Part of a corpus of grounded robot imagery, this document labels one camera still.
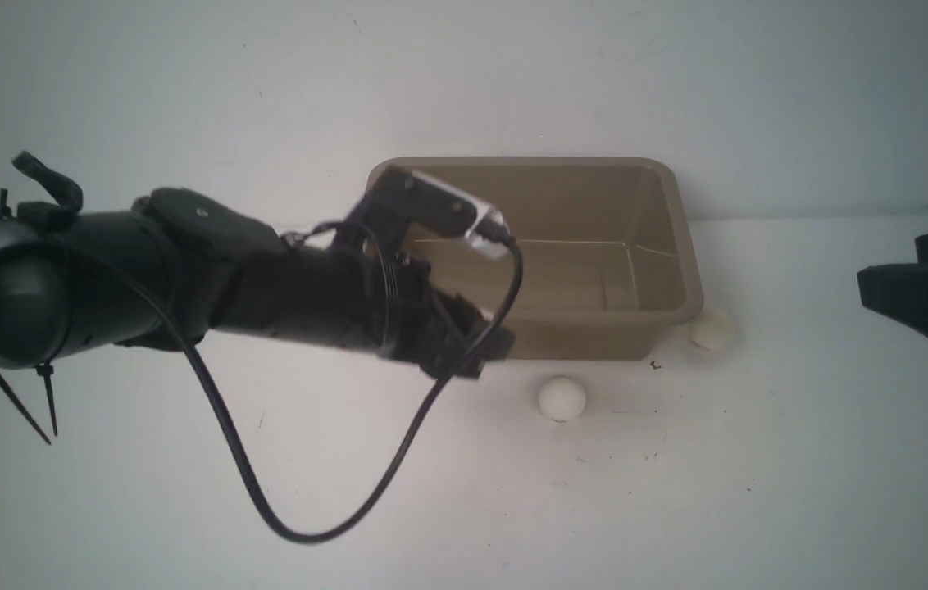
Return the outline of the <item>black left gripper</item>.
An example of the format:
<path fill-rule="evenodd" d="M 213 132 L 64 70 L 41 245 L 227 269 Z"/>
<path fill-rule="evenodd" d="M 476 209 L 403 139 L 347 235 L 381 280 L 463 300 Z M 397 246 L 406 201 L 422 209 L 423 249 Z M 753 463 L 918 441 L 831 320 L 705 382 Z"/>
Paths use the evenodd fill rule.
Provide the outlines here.
<path fill-rule="evenodd" d="M 506 359 L 516 335 L 498 316 L 480 316 L 460 297 L 437 290 L 431 266 L 402 251 L 409 230 L 423 225 L 448 231 L 438 221 L 441 201 L 428 197 L 411 181 L 414 170 L 385 168 L 362 199 L 336 225 L 334 249 L 373 256 L 378 309 L 378 352 L 381 357 L 416 365 L 435 379 L 475 379 L 484 361 Z"/>

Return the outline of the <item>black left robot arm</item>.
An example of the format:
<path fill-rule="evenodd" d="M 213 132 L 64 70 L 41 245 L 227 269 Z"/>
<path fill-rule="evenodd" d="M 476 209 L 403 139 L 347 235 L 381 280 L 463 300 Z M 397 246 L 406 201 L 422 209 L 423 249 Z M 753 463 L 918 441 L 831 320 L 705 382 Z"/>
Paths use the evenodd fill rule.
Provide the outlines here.
<path fill-rule="evenodd" d="M 25 151 L 13 165 L 49 199 L 8 206 L 0 191 L 0 369 L 47 379 L 54 361 L 104 345 L 186 352 L 217 331 L 474 379 L 514 343 L 512 232 L 492 206 L 421 173 L 390 168 L 343 220 L 281 233 L 183 188 L 87 213 L 73 179 Z M 501 306 L 486 315 L 436 288 L 431 265 L 402 250 L 411 225 L 509 256 Z"/>

